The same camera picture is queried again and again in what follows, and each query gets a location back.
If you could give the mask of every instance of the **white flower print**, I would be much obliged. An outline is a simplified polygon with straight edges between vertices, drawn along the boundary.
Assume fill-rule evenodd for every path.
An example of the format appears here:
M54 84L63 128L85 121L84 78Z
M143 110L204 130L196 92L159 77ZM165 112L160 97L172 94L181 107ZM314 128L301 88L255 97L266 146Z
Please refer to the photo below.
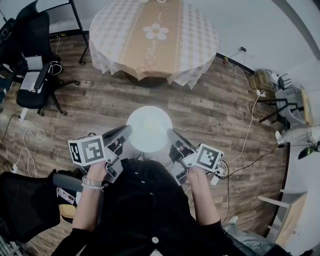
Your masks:
M151 26L145 26L143 31L147 32L145 35L146 38L154 39L157 37L160 40L165 40L167 38L165 34L169 32L169 29L160 27L160 24L154 23Z

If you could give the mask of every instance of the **sneaker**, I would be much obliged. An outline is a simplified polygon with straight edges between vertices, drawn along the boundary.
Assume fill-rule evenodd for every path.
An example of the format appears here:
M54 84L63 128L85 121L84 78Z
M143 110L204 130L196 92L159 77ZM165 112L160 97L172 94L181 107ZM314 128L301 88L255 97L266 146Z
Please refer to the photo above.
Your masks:
M282 135L280 134L280 132L276 131L275 134L275 139L276 139L276 142L280 145L282 144Z
M238 216L233 216L229 221L228 224L236 224L238 221L239 217Z

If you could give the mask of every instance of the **round table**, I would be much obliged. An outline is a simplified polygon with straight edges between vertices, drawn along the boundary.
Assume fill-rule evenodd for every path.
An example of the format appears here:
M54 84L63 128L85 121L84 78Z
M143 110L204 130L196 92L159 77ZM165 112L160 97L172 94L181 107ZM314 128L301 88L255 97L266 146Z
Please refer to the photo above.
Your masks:
M89 34L92 64L103 74L124 71L139 81L165 78L190 88L218 48L210 21L182 0L116 0L95 15Z

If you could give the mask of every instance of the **floor plank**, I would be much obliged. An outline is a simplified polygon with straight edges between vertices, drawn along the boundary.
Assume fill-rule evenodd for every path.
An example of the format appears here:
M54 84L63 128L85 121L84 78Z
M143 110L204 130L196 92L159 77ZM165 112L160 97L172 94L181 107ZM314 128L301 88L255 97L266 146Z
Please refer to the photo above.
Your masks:
M58 40L51 41L56 49ZM90 54L86 65L78 63L84 42L80 36L60 39L58 54L61 57L64 72L59 77L64 80L76 79L81 84L68 85L56 92L58 101L67 116L58 113L50 100L44 109L45 116L37 115L36 110L28 110L26 119L45 130L47 139L36 141L29 133L26 144L30 148L37 167L38 177L46 177L53 169L72 170L68 139L85 136L90 132L102 134L107 130L126 124L130 114L139 107L153 105L162 108L170 116L174 128L191 143L204 142L224 151L228 162L238 156L243 148L244 139L251 121L249 102L256 96L249 91L241 72L235 76L222 66L222 60L216 58L201 76L193 90L187 86L165 84L158 88L141 88L127 80L123 72L114 75L101 74L92 65ZM0 136L12 114L20 114L22 108L16 104L19 85L12 86L7 93L0 113ZM259 104L261 116L272 111L271 107ZM21 123L13 118L7 135L0 144L0 157L15 163L23 145L23 135L27 128L34 129L28 123ZM277 145L274 139L276 125L269 121L258 123L253 119L243 154L229 164L230 172L251 164L254 160L273 150ZM167 146L153 159L166 164L169 162ZM124 150L125 157L135 154L129 146ZM18 168L20 174L28 175L28 156L22 154ZM251 167L241 170L230 177L230 211L229 218L239 216L239 227L263 234L272 219L275 208L257 200L258 195L277 198L285 172L286 150L276 151L265 156ZM29 165L34 177L33 164ZM212 199L218 207L221 219L228 211L227 180L220 180L211 187ZM188 191L190 211L194 215L192 192ZM59 242L67 236L72 227L61 223L47 230L34 239L32 244L42 255L50 255Z

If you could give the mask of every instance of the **laptop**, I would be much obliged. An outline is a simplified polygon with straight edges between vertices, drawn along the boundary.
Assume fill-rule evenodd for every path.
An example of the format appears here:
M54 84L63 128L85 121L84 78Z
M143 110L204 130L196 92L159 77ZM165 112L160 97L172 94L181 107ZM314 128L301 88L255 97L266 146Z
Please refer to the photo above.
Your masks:
M25 57L25 60L28 65L28 71L22 81L20 90L28 90L29 92L37 92L39 94L41 93L43 84L37 91L34 88L40 71L43 68L42 56L29 56Z

